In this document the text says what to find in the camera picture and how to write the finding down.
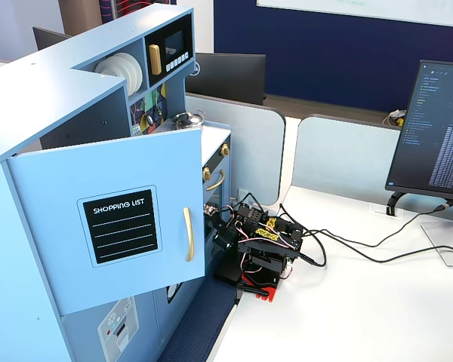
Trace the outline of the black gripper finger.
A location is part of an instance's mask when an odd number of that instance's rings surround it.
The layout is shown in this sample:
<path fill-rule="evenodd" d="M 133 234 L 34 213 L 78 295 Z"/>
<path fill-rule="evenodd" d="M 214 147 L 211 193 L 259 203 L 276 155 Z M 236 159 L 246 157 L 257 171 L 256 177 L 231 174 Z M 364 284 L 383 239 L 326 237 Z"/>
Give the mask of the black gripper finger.
<path fill-rule="evenodd" d="M 213 238 L 213 245 L 212 256 L 216 256 L 219 252 L 226 251 L 230 248 L 230 242 L 221 236 L 215 236 Z"/>
<path fill-rule="evenodd" d="M 211 218 L 211 224 L 217 231 L 219 237 L 223 237 L 229 227 L 230 221 L 225 221 L 221 216 L 213 216 Z"/>

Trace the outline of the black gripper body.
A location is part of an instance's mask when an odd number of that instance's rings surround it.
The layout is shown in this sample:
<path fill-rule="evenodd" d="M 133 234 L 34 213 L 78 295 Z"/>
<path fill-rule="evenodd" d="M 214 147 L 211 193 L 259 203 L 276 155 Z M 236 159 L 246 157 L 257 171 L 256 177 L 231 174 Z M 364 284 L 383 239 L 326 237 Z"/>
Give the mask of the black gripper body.
<path fill-rule="evenodd" d="M 234 243 L 238 241 L 239 232 L 236 229 L 234 221 L 230 221 L 226 234 L 222 238 L 225 238 L 230 242 L 230 247 L 233 246 Z"/>

